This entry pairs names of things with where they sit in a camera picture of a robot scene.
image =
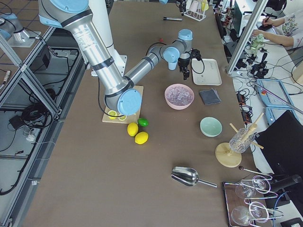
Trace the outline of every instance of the bowl of ice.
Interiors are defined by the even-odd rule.
[[[167,104],[175,110],[183,110],[193,102],[194,92],[184,84],[172,84],[165,90]]]

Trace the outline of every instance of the metal scoop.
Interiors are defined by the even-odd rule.
[[[176,166],[172,169],[171,177],[186,186],[194,186],[198,182],[217,187],[215,183],[199,179],[199,174],[195,169]]]

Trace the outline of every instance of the green bowl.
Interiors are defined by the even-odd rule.
[[[217,119],[206,117],[201,120],[200,129],[205,136],[215,137],[222,132],[222,125]]]

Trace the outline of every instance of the ice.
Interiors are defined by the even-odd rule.
[[[166,93],[166,99],[173,105],[188,105],[190,104],[194,97],[185,87],[172,87]]]

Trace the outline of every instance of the scoop handle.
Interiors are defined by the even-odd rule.
[[[199,179],[199,180],[198,180],[198,182],[200,182],[200,183],[204,183],[204,184],[207,184],[207,185],[212,186],[212,187],[214,187],[214,188],[216,188],[216,187],[217,187],[217,184],[215,184],[215,183],[211,183],[211,182],[209,182],[209,181],[205,181],[205,180],[201,180],[201,179]]]

